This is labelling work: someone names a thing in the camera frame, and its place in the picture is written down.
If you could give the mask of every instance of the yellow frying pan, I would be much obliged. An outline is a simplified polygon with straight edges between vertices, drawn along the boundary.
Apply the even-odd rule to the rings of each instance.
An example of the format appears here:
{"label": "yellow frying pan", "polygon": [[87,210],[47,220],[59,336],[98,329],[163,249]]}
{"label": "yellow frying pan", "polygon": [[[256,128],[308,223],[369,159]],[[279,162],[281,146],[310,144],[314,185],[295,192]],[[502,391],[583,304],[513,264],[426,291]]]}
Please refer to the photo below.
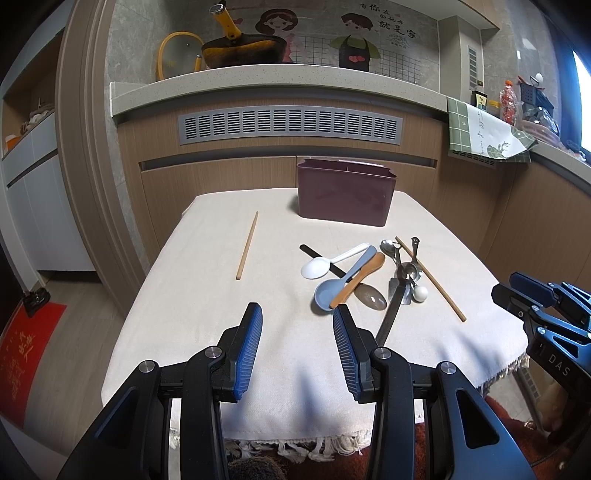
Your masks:
{"label": "yellow frying pan", "polygon": [[214,5],[209,12],[222,26],[225,35],[202,47],[203,59],[211,69],[283,61],[287,47],[283,38],[242,33],[222,4]]}

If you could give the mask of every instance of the plastic bottle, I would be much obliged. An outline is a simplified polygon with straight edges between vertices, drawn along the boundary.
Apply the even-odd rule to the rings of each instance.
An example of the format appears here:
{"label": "plastic bottle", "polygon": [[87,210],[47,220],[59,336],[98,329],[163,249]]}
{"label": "plastic bottle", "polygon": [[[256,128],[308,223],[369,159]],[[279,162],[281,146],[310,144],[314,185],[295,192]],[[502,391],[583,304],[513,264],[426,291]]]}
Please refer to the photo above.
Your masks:
{"label": "plastic bottle", "polygon": [[501,92],[501,120],[515,125],[517,120],[517,98],[513,91],[513,82],[505,80],[505,88]]}

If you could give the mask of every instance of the white tablecloth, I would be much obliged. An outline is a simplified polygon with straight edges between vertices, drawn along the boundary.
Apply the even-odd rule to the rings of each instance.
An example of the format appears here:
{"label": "white tablecloth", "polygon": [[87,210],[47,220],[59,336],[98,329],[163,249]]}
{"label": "white tablecloth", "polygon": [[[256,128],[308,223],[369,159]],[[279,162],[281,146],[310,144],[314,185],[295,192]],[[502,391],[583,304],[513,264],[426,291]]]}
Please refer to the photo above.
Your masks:
{"label": "white tablecloth", "polygon": [[[242,279],[236,270],[255,211],[258,223]],[[348,392],[332,328],[332,315],[313,308],[316,285],[301,266],[305,243],[334,257],[362,242],[378,247],[398,235],[407,245],[421,239],[418,257],[467,316],[462,323],[424,276],[430,295],[401,306],[386,346],[409,362],[434,367],[454,362],[474,386],[495,378],[525,352],[522,322],[493,304],[497,283],[486,267],[445,226],[405,193],[395,192],[382,228],[299,217],[297,189],[211,193],[195,198],[156,260],[129,312],[102,388],[106,404],[145,359],[161,366],[188,360],[237,325],[246,305],[258,302],[263,330],[248,391],[238,404],[222,404],[227,439],[243,450],[257,441],[325,440],[325,448],[349,452],[371,438],[374,405],[359,405]],[[347,270],[358,257],[343,261]],[[402,252],[402,259],[408,256]],[[364,282],[387,296],[394,263]],[[357,326],[377,333],[384,312],[347,301]],[[416,409],[417,420],[421,408]],[[171,419],[178,440],[180,405]],[[290,450],[306,455],[305,450]]]}

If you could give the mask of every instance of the cartoon woman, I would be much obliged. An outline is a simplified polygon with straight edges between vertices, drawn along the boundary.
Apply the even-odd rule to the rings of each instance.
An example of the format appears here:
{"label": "cartoon woman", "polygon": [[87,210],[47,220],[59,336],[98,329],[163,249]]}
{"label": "cartoon woman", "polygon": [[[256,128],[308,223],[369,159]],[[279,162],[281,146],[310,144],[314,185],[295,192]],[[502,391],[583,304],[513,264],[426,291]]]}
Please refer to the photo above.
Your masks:
{"label": "cartoon woman", "polygon": [[265,35],[277,35],[287,42],[285,49],[284,63],[294,63],[291,59],[292,47],[299,47],[300,42],[293,33],[286,33],[293,30],[297,25],[298,18],[295,13],[287,8],[272,8],[261,15],[261,19],[255,25],[259,33]]}

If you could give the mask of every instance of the cartoon man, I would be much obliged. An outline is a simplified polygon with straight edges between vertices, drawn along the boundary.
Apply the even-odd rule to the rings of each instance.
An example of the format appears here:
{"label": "cartoon man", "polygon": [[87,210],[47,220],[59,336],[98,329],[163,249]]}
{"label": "cartoon man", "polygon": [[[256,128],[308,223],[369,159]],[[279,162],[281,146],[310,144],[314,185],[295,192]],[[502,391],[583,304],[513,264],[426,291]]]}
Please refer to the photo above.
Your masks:
{"label": "cartoon man", "polygon": [[373,28],[373,22],[363,15],[348,13],[340,17],[350,34],[338,37],[330,42],[330,46],[339,49],[339,67],[344,69],[369,71],[369,59],[378,59],[376,46],[365,40]]}

